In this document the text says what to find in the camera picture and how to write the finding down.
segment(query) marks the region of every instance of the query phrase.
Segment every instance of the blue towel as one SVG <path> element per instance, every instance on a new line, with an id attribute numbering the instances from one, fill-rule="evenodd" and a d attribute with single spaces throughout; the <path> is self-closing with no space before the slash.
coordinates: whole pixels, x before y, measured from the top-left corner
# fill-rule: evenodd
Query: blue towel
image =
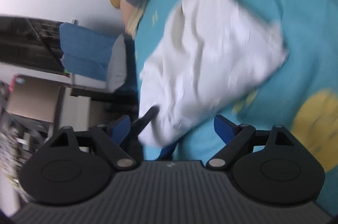
<path id="1" fill-rule="evenodd" d="M 106 81 L 117 36 L 105 36 L 70 23 L 61 24 L 59 29 L 64 67 L 71 73 Z"/>

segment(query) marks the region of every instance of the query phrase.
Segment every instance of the yellow pattern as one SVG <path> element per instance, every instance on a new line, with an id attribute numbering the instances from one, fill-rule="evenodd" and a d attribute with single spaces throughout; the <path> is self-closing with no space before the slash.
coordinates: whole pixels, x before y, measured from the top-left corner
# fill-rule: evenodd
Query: yellow pattern
<path id="1" fill-rule="evenodd" d="M 153 16 L 151 17 L 151 24 L 152 26 L 155 26 L 156 22 L 158 20 L 158 14 L 157 14 L 157 9 L 155 10 Z"/>
<path id="2" fill-rule="evenodd" d="M 233 107 L 233 110 L 231 111 L 232 114 L 237 114 L 241 111 L 241 109 L 244 107 L 244 104 L 245 102 L 240 100 L 240 101 L 237 101 L 235 104 L 234 104 L 234 107 Z"/>
<path id="3" fill-rule="evenodd" d="M 300 108 L 292 134 L 328 172 L 338 164 L 338 97 L 330 90 L 311 96 Z"/>
<path id="4" fill-rule="evenodd" d="M 252 91 L 248 94 L 248 96 L 246 97 L 245 100 L 240 100 L 240 101 L 237 101 L 235 104 L 234 104 L 234 107 L 231 111 L 232 114 L 237 114 L 239 113 L 244 106 L 249 106 L 256 98 L 258 94 L 258 91 Z"/>

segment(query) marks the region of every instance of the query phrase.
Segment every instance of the ribbed black surface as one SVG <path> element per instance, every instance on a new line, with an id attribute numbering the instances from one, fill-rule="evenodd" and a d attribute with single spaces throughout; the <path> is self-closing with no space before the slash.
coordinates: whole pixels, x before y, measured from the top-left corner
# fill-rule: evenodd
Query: ribbed black surface
<path id="1" fill-rule="evenodd" d="M 324 224 L 330 217 L 315 204 L 273 208 L 237 192 L 224 173 L 200 162 L 144 162 L 119 173 L 107 189 L 78 205 L 28 204 L 12 217 L 18 224 Z"/>

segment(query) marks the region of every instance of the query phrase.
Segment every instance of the blue bedsheet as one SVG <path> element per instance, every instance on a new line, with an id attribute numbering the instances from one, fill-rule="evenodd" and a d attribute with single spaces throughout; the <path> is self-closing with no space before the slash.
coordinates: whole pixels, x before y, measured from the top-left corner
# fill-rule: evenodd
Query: blue bedsheet
<path id="1" fill-rule="evenodd" d="M 327 170 L 318 203 L 330 214 L 337 214 L 338 152 L 332 146 L 331 150 L 326 150 L 325 137 L 338 143 L 338 134 L 334 133 L 338 129 L 338 0 L 239 1 L 261 18 L 281 23 L 290 54 L 283 67 L 256 93 L 229 106 L 221 114 L 235 123 L 249 123 L 258 129 L 283 124 L 304 141 L 306 136 L 299 133 L 302 131 L 299 128 L 308 126 L 306 131 L 312 138 L 315 135 L 316 143 L 320 143 L 317 158 L 325 162 Z M 168 13 L 177 2 L 149 1 L 135 39 L 137 74 L 161 39 Z M 319 117 L 321 122 L 316 126 L 320 125 L 330 134 L 322 134 L 320 129 L 308 125 L 311 118 L 315 121 Z M 174 157 L 200 159 L 205 163 L 223 146 L 210 119 L 186 135 Z M 331 158 L 327 159 L 324 151 L 330 151 Z M 145 148 L 147 159 L 154 159 L 158 154 L 158 149 Z"/>

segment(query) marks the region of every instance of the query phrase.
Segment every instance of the turquoise bedspread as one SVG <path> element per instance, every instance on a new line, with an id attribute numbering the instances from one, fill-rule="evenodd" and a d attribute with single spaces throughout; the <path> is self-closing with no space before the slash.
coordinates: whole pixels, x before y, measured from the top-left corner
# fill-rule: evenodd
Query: turquoise bedspread
<path id="1" fill-rule="evenodd" d="M 328 140 L 338 145 L 335 133 L 338 131 L 338 0 L 239 1 L 266 21 L 281 23 L 290 54 L 282 68 L 257 92 L 221 114 L 235 123 L 249 123 L 258 129 L 283 124 L 309 144 L 307 148 L 327 171 L 317 202 L 330 214 L 337 214 L 338 152 Z M 168 13 L 177 2 L 149 1 L 135 39 L 137 74 L 161 39 Z M 309 135 L 302 135 L 302 128 Z M 315 142 L 307 143 L 307 137 Z M 210 119 L 186 135 L 174 156 L 205 163 L 223 146 Z M 154 159 L 158 154 L 158 149 L 145 148 L 146 159 Z"/>

